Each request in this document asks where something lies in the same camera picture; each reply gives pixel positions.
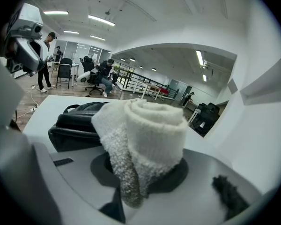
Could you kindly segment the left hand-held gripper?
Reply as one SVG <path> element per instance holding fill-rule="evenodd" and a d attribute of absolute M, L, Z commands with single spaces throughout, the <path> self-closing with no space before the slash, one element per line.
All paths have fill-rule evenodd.
<path fill-rule="evenodd" d="M 30 76 L 43 68 L 48 49 L 42 40 L 43 21 L 39 8 L 24 3 L 7 26 L 3 54 L 10 73 L 23 70 Z"/>

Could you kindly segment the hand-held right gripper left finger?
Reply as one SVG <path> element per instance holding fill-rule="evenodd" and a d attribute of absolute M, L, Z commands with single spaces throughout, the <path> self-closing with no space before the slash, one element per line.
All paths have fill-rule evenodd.
<path fill-rule="evenodd" d="M 102 215 L 122 224 L 126 217 L 120 181 L 113 173 L 108 152 L 90 148 L 51 155 L 58 171 L 74 192 Z"/>

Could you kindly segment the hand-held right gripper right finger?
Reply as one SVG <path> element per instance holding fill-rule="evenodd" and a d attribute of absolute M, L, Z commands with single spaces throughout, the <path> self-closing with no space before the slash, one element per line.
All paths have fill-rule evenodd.
<path fill-rule="evenodd" d="M 261 193 L 245 178 L 219 160 L 191 150 L 184 150 L 189 172 L 172 192 L 152 194 L 135 215 L 135 225 L 226 225 L 225 208 L 212 187 L 213 177 L 228 178 L 249 203 Z"/>

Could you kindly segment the black leather backpack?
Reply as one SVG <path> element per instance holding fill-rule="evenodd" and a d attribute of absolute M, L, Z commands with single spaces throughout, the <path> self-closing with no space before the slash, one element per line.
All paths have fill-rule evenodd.
<path fill-rule="evenodd" d="M 92 102 L 68 106 L 48 131 L 56 151 L 66 152 L 101 146 L 99 135 L 91 120 L 105 104 Z"/>

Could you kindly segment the white cloth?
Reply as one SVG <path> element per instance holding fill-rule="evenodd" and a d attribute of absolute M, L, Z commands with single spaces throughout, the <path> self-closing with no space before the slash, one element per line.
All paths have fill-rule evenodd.
<path fill-rule="evenodd" d="M 140 207 L 149 185 L 182 159 L 188 125 L 181 108 L 139 98 L 112 101 L 91 122 L 129 207 Z"/>

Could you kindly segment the black folding chair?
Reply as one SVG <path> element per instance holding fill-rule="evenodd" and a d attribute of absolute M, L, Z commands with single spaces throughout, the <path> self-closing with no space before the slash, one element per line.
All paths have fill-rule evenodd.
<path fill-rule="evenodd" d="M 70 58 L 63 58 L 59 63 L 56 85 L 67 84 L 69 89 L 70 79 L 71 79 L 71 70 L 72 70 L 73 61 Z"/>

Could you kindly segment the white rounded plastic shell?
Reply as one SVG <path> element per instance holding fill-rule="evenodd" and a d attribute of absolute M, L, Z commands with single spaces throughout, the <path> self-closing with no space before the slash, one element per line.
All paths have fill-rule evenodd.
<path fill-rule="evenodd" d="M 85 83 L 91 79 L 91 72 L 87 71 L 77 77 L 77 82 Z"/>

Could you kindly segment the black swivel chair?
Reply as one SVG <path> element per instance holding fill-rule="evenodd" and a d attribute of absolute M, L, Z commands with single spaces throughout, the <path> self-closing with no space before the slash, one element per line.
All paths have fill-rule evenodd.
<path fill-rule="evenodd" d="M 99 81 L 97 79 L 98 74 L 96 71 L 92 71 L 95 68 L 95 64 L 94 64 L 92 58 L 85 56 L 81 63 L 82 63 L 84 72 L 87 72 L 87 71 L 91 72 L 91 79 L 88 82 L 86 82 L 90 86 L 85 87 L 85 91 L 89 90 L 88 97 L 92 94 L 93 91 L 98 91 L 99 94 L 102 95 L 104 90 L 103 90 L 103 88 L 99 87 Z"/>

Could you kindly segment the narrow white desk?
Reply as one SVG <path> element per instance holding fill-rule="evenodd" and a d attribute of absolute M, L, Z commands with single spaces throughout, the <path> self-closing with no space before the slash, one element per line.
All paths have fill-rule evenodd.
<path fill-rule="evenodd" d="M 195 118 L 197 117 L 197 115 L 200 115 L 201 110 L 200 109 L 195 109 L 192 116 L 190 117 L 190 119 L 188 120 L 188 124 L 191 124 Z"/>

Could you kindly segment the red table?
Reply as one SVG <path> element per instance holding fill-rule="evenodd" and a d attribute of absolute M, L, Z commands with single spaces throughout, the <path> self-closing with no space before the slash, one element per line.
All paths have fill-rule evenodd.
<path fill-rule="evenodd" d="M 155 100 L 157 100 L 158 98 L 161 99 L 162 101 L 164 100 L 164 97 L 167 97 L 169 94 L 169 91 L 165 88 L 159 88 L 158 91 L 156 92 L 155 95 Z"/>

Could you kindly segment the wooden table with white legs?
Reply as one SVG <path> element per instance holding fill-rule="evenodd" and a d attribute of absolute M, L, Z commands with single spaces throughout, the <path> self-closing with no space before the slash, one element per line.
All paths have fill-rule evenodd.
<path fill-rule="evenodd" d="M 133 94 L 135 94 L 137 87 L 141 86 L 144 90 L 142 92 L 141 99 L 144 98 L 145 95 L 151 96 L 154 98 L 156 101 L 159 95 L 161 94 L 161 89 L 158 86 L 155 86 L 153 84 L 147 83 L 147 82 L 141 82 L 141 81 L 136 81 L 136 84 L 134 86 Z"/>

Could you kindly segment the black metal railing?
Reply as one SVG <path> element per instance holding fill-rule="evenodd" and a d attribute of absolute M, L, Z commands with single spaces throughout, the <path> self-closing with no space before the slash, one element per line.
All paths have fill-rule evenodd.
<path fill-rule="evenodd" d="M 167 89 L 169 91 L 169 94 L 168 94 L 167 97 L 164 97 L 165 99 L 174 100 L 176 98 L 177 94 L 178 94 L 178 91 L 170 88 L 169 85 L 163 85 L 163 84 L 161 84 L 159 82 L 156 82 L 152 79 L 149 79 L 147 77 L 144 77 L 144 76 L 139 75 L 137 73 L 134 73 L 132 71 L 127 71 L 127 70 L 121 69 L 119 67 L 111 70 L 111 74 L 109 75 L 110 79 L 112 79 L 112 74 L 116 74 L 116 76 L 117 76 L 116 85 L 121 90 L 124 90 L 124 91 L 130 91 L 130 92 L 133 93 L 136 81 L 141 81 L 141 82 L 153 84 L 153 85 L 158 86 L 160 88 Z M 143 90 L 144 89 L 141 86 L 138 85 L 135 93 L 142 94 Z"/>

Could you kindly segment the white ceiling projector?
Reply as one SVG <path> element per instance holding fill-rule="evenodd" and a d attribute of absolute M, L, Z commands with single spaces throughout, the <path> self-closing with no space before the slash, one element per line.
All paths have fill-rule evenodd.
<path fill-rule="evenodd" d="M 214 68 L 207 60 L 204 60 L 204 64 L 202 66 L 202 72 L 208 77 L 212 77 L 214 74 Z"/>

